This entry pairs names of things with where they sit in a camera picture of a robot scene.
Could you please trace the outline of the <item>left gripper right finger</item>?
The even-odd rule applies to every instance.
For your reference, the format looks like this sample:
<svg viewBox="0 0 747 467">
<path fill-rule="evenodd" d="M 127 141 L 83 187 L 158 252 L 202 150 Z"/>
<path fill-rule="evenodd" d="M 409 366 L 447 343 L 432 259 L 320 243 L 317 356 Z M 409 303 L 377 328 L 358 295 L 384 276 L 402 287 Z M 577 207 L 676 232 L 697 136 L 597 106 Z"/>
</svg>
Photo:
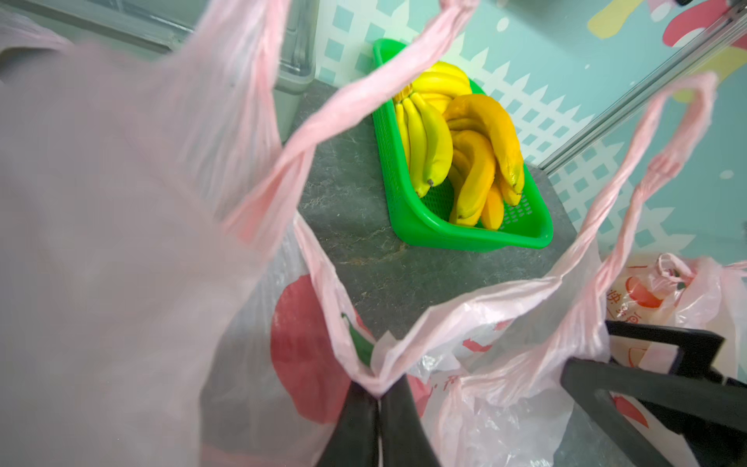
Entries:
<svg viewBox="0 0 747 467">
<path fill-rule="evenodd" d="M 381 447 L 384 467 L 439 467 L 423 430 L 406 376 L 381 397 Z"/>
</svg>

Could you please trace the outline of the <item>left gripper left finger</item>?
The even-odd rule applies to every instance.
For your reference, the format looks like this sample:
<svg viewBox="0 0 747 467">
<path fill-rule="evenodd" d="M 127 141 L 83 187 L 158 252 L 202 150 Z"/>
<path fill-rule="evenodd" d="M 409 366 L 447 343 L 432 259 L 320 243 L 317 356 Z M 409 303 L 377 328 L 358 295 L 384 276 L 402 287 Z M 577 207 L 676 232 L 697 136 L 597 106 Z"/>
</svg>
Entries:
<svg viewBox="0 0 747 467">
<path fill-rule="evenodd" d="M 379 401 L 352 383 L 333 435 L 316 467 L 379 465 Z"/>
</svg>

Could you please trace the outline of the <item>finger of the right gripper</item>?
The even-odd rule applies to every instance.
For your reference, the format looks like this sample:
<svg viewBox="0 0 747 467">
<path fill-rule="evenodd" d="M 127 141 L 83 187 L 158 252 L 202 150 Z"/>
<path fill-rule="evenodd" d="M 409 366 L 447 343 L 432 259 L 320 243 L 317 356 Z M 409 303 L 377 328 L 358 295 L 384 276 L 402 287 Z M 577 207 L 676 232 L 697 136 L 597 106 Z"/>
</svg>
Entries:
<svg viewBox="0 0 747 467">
<path fill-rule="evenodd" d="M 612 358 L 667 374 L 707 374 L 725 339 L 706 330 L 608 320 Z"/>
<path fill-rule="evenodd" d="M 744 466 L 746 386 L 571 359 L 562 387 L 636 466 Z"/>
</svg>

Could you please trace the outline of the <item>pink plastic bag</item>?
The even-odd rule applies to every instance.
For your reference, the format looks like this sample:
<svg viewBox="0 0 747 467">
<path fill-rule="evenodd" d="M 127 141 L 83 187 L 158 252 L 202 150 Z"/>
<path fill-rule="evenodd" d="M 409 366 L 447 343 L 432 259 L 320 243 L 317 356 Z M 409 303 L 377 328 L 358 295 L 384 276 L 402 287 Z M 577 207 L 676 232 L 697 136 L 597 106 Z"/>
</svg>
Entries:
<svg viewBox="0 0 747 467">
<path fill-rule="evenodd" d="M 643 255 L 628 261 L 606 294 L 612 321 L 706 330 L 725 339 L 712 364 L 711 379 L 739 373 L 746 337 L 746 285 L 743 270 L 710 258 L 673 254 Z"/>
<path fill-rule="evenodd" d="M 678 174 L 710 125 L 712 72 L 651 99 L 624 164 L 547 276 L 430 307 L 402 340 L 379 341 L 371 366 L 357 356 L 344 286 L 299 214 L 317 146 L 438 61 L 476 7 L 443 2 L 410 46 L 338 90 L 287 141 L 272 98 L 285 1 L 214 1 L 186 44 L 155 61 L 73 44 L 3 12 L 2 51 L 35 57 L 1 81 L 2 464 L 210 463 L 200 393 L 231 320 L 286 245 L 309 269 L 334 362 L 383 395 L 425 356 L 554 297 L 595 244 L 663 105 L 691 89 L 677 134 L 633 193 L 615 250 L 558 330 L 456 381 L 440 412 L 440 455 L 455 455 L 447 434 L 467 423 L 470 399 L 509 407 L 554 386 L 569 358 L 600 359 L 602 296 L 626 264 L 644 202 Z"/>
</svg>

